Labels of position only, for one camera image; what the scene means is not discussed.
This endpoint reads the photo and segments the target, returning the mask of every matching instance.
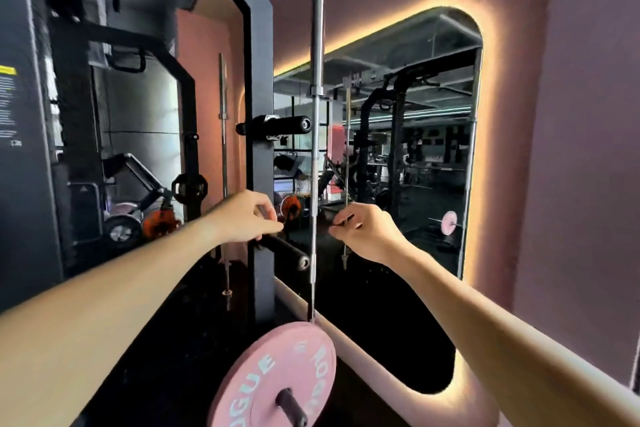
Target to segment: arched mirror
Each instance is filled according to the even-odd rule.
[[[414,245],[462,277],[481,51],[473,19],[448,7],[332,51],[324,59],[319,175],[310,175],[310,134],[276,145],[275,201],[287,240],[302,250],[310,244],[310,180],[319,180],[317,311],[427,394],[451,382],[452,343],[400,277],[345,253],[326,230],[348,193],[388,210]],[[275,77],[276,113],[313,115],[309,79],[308,65]],[[308,299],[306,274],[276,263],[276,275]]]

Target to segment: yellow label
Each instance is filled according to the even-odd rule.
[[[0,66],[0,74],[2,75],[17,75],[18,72],[11,66]]]

